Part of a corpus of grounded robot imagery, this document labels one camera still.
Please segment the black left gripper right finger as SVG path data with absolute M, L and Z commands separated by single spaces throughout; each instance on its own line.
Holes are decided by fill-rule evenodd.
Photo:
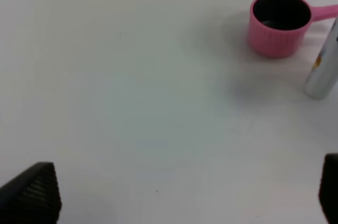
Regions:
M 337 224 L 337 153 L 325 155 L 318 198 L 327 223 Z

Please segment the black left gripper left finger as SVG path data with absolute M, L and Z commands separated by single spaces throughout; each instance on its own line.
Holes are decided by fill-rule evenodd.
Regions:
M 61 209 L 52 162 L 37 162 L 1 186 L 1 223 L 57 223 Z

